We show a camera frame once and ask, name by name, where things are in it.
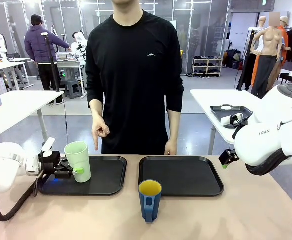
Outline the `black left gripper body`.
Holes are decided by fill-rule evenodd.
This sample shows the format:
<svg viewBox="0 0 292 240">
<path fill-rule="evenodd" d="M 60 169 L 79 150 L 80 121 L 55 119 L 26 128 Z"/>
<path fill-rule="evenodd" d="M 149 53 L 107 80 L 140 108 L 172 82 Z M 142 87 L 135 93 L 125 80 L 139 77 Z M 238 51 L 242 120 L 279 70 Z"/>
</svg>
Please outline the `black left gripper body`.
<svg viewBox="0 0 292 240">
<path fill-rule="evenodd" d="M 70 164 L 69 166 L 61 166 L 60 158 L 62 157 L 59 151 L 42 151 L 38 155 L 40 172 L 46 175 L 54 175 L 55 178 L 71 178 L 73 175 L 68 174 L 66 171 L 72 167 Z"/>
</svg>

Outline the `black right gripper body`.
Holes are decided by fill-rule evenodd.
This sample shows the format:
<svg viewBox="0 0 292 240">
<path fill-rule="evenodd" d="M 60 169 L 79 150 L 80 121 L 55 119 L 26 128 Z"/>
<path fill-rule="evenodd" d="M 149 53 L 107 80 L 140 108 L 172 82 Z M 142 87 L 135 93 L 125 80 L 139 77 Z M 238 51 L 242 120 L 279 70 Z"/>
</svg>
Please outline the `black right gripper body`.
<svg viewBox="0 0 292 240">
<path fill-rule="evenodd" d="M 232 162 L 236 162 L 238 160 L 238 156 L 236 155 L 235 150 L 226 149 L 223 153 L 218 157 L 221 165 L 229 165 Z"/>
</svg>

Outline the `person's right hand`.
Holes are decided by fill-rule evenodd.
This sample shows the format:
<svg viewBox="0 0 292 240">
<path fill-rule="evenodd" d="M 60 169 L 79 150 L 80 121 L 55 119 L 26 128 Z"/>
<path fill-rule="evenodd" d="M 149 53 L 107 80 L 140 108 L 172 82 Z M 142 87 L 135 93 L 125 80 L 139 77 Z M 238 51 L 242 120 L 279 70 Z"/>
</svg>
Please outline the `person's right hand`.
<svg viewBox="0 0 292 240">
<path fill-rule="evenodd" d="M 109 127 L 105 124 L 103 118 L 98 114 L 92 116 L 92 130 L 94 149 L 98 150 L 98 138 L 105 138 L 110 134 Z"/>
</svg>

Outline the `person's left hand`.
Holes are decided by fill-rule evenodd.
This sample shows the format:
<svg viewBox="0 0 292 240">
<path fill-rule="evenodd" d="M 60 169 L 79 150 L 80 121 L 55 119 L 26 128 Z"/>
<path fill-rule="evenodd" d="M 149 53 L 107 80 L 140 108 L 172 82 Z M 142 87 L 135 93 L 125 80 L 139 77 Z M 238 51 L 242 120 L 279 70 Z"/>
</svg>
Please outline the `person's left hand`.
<svg viewBox="0 0 292 240">
<path fill-rule="evenodd" d="M 177 154 L 177 141 L 169 139 L 165 144 L 164 155 L 175 156 Z"/>
</svg>

